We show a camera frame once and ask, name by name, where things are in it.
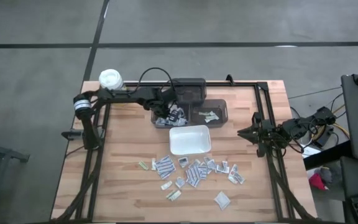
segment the yellow wire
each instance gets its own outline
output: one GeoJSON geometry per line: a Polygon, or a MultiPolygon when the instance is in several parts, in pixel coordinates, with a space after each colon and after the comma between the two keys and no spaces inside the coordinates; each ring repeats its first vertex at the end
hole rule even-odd
{"type": "Polygon", "coordinates": [[[334,112],[333,112],[333,114],[334,113],[336,113],[336,112],[338,112],[340,109],[342,109],[342,107],[344,107],[345,105],[342,105],[342,106],[340,106],[338,109],[336,109],[336,110],[334,110],[334,112]]]}
{"type": "Polygon", "coordinates": [[[351,135],[346,131],[346,129],[344,129],[342,126],[340,126],[339,124],[335,123],[333,124],[333,126],[339,128],[346,136],[347,138],[351,138],[351,135]]]}

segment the white plastic tray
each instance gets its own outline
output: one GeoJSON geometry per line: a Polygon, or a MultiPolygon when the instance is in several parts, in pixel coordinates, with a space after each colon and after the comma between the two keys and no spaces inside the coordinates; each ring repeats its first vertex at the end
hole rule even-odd
{"type": "Polygon", "coordinates": [[[211,136],[205,125],[171,128],[169,145],[174,155],[201,154],[211,150],[211,136]]]}

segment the red object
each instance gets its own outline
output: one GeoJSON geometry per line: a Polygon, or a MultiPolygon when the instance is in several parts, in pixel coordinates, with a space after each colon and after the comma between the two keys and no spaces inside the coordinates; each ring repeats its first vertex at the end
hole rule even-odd
{"type": "Polygon", "coordinates": [[[317,187],[320,190],[326,190],[324,188],[323,180],[321,180],[320,174],[314,174],[309,178],[309,183],[312,186],[317,187]]]}

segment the concrete floor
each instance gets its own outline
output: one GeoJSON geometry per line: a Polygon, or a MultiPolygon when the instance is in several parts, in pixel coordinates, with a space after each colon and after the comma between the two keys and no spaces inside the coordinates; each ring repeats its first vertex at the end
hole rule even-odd
{"type": "MultiPolygon", "coordinates": [[[[0,0],[0,44],[91,43],[102,3],[0,0]]],[[[358,41],[358,0],[111,1],[100,41],[358,41]]],[[[31,154],[27,164],[11,163],[0,194],[0,223],[48,220],[67,145],[60,132],[71,125],[72,98],[81,88],[89,53],[0,49],[0,145],[31,154]]],[[[288,96],[297,96],[340,86],[341,75],[358,73],[358,47],[99,49],[91,80],[106,68],[137,80],[154,66],[174,77],[222,80],[230,73],[239,80],[284,80],[288,96]]],[[[161,79],[157,72],[145,77],[161,79]]],[[[290,103],[307,116],[340,92],[290,103]]],[[[347,127],[345,116],[338,122],[347,127]]],[[[341,221],[340,189],[335,197],[313,192],[319,216],[341,221]]]]}

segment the wooden tabletop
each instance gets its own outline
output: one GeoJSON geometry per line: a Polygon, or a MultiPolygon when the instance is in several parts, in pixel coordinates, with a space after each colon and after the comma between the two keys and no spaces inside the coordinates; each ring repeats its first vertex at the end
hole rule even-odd
{"type": "MultiPolygon", "coordinates": [[[[267,81],[277,124],[291,118],[290,105],[283,81],[267,81]]],[[[84,82],[83,91],[97,90],[98,82],[84,82]]],[[[160,186],[167,182],[156,171],[143,170],[139,161],[151,167],[152,158],[170,155],[177,171],[168,180],[175,182],[185,176],[177,156],[169,150],[169,129],[157,129],[150,122],[150,111],[132,104],[111,105],[108,130],[94,222],[254,222],[277,220],[269,170],[266,158],[258,158],[256,147],[237,137],[237,130],[251,125],[257,111],[254,89],[251,87],[208,87],[207,99],[224,99],[227,103],[228,122],[221,128],[209,129],[212,150],[207,154],[189,156],[202,161],[208,156],[215,162],[237,164],[244,184],[234,185],[226,174],[212,172],[197,188],[188,184],[181,188],[182,195],[174,202],[165,198],[172,190],[160,186]],[[221,211],[214,198],[223,191],[231,200],[221,211]]],[[[81,129],[75,119],[74,128],[81,129]]],[[[68,152],[82,146],[81,140],[72,141],[68,152]]],[[[85,163],[86,151],[80,150],[66,158],[52,218],[58,217],[78,193],[85,163]]],[[[300,154],[287,149],[284,158],[291,191],[307,211],[316,216],[314,202],[300,154]]],[[[283,210],[285,202],[280,196],[283,210]]],[[[88,211],[88,197],[84,212],[88,211]]]]}

